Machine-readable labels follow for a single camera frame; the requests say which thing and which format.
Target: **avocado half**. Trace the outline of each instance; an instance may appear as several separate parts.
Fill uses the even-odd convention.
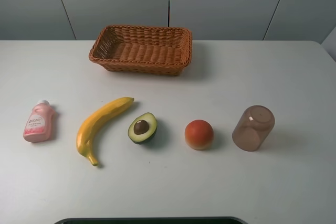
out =
[[[157,121],[152,113],[145,113],[133,121],[128,128],[128,137],[135,144],[149,142],[156,134]]]

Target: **brown woven basket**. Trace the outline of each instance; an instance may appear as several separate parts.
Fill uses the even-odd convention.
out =
[[[107,26],[89,58],[109,71],[177,76],[191,62],[192,33],[179,27]]]

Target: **pink bottle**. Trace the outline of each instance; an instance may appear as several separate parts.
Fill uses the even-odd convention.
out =
[[[38,101],[28,119],[23,138],[32,143],[48,140],[51,135],[51,118],[53,114],[55,114],[55,111],[48,101]]]

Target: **fake fruit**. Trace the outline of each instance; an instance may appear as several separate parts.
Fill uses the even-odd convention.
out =
[[[89,159],[93,166],[98,165],[98,161],[92,153],[92,143],[98,130],[113,117],[128,109],[134,98],[123,97],[101,107],[90,115],[81,125],[77,133],[76,146],[80,155]]]
[[[156,134],[157,121],[152,113],[145,113],[133,121],[128,128],[128,137],[135,144],[150,141]]]
[[[195,120],[187,125],[184,131],[186,143],[195,150],[204,150],[211,146],[214,130],[203,120]]]

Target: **bottle cap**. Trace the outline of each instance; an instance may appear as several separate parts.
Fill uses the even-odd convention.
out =
[[[46,104],[46,105],[50,105],[49,102],[46,101],[46,100],[39,100],[39,101],[37,102],[37,104],[41,104],[41,103]]]

